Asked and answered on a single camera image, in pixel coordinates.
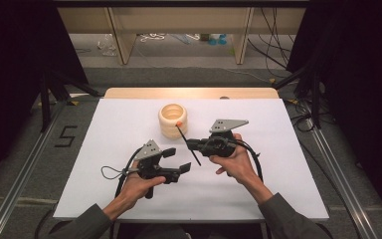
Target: sleeve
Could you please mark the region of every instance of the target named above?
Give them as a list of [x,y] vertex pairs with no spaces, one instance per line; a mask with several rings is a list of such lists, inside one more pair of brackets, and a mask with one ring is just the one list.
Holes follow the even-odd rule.
[[110,219],[95,204],[76,220],[45,238],[99,238],[110,227],[111,223]]
[[274,195],[266,203],[259,205],[259,208],[277,239],[330,238],[319,226],[297,213],[280,194]]

